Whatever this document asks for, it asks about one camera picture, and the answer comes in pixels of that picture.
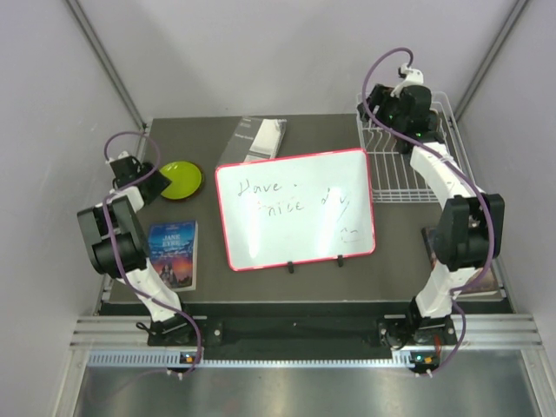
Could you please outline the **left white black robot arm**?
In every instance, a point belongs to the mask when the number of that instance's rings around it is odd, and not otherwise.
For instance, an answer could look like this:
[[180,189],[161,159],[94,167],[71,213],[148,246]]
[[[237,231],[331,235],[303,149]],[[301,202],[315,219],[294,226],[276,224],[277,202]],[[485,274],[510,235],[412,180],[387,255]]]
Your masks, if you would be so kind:
[[149,345],[186,345],[195,340],[197,325],[183,315],[181,301],[149,259],[147,236],[136,213],[152,203],[170,184],[151,162],[123,152],[109,160],[114,179],[106,203],[76,215],[94,270],[128,285],[148,309],[150,324],[138,325]]

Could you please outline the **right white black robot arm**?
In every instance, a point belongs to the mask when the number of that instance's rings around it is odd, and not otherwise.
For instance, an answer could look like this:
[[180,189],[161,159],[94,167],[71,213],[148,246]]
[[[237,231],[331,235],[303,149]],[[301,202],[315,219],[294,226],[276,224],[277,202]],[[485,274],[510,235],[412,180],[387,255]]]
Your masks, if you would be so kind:
[[432,98],[423,85],[378,83],[357,107],[362,122],[394,137],[396,151],[408,157],[442,208],[427,284],[410,301],[404,319],[381,323],[382,340],[391,348],[446,334],[457,297],[474,287],[500,253],[505,202],[499,194],[481,191],[461,171],[440,132]]

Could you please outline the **Jane Eyre book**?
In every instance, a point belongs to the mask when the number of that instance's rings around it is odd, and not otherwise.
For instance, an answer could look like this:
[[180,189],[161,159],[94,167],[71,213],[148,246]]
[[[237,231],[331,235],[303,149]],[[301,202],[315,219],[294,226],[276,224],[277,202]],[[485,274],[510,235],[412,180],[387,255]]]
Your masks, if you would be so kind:
[[196,289],[198,223],[153,224],[148,235],[150,260],[164,284],[176,292]]

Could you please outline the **red framed whiteboard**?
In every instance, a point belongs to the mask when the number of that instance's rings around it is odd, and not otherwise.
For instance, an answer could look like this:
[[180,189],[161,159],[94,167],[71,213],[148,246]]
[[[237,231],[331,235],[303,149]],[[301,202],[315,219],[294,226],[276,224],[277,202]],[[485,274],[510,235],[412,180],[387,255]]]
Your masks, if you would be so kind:
[[361,148],[218,167],[229,267],[240,272],[371,255],[370,174]]

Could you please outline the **Tale of Two Cities book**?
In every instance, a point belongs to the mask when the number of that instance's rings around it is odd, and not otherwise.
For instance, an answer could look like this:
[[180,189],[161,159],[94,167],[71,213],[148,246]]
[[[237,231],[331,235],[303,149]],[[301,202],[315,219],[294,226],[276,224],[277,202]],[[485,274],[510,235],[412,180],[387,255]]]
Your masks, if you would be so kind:
[[[435,227],[425,227],[421,230],[421,235],[425,244],[428,259],[431,263],[431,269],[434,269],[437,263],[437,257],[434,251]],[[488,296],[496,295],[500,289],[499,283],[495,278],[491,269],[488,270],[483,279],[472,288],[468,288],[461,292],[461,297],[471,296]]]

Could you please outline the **aluminium frame rail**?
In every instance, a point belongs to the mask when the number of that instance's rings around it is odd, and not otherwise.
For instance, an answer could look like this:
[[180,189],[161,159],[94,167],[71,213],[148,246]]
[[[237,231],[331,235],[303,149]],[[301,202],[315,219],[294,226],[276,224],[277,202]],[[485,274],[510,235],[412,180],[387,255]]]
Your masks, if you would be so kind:
[[148,316],[84,316],[76,322],[70,340],[73,348],[142,348],[148,334],[136,323],[150,324]]

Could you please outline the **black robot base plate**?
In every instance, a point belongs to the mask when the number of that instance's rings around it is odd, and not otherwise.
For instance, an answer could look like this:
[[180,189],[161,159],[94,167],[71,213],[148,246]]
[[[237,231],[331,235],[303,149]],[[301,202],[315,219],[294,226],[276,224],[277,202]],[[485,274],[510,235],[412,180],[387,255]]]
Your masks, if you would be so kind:
[[196,318],[202,345],[223,346],[242,340],[316,340],[356,339],[368,344],[402,348],[408,345],[452,346],[456,342],[453,322],[446,318],[440,325],[411,332],[404,316],[368,317],[207,317]]

